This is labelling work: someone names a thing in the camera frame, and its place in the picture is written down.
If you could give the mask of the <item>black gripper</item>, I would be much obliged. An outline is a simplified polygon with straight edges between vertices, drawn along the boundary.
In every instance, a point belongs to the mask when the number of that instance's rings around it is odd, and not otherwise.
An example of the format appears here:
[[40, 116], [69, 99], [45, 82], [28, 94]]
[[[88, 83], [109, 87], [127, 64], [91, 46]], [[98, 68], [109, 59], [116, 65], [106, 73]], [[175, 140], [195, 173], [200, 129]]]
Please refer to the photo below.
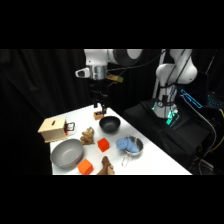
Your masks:
[[107, 107], [104, 103], [107, 98], [105, 91], [105, 82], [103, 80], [92, 80], [90, 83], [91, 99], [94, 103], [94, 109], [99, 109], [99, 103], [102, 107], [102, 113], [107, 113]]

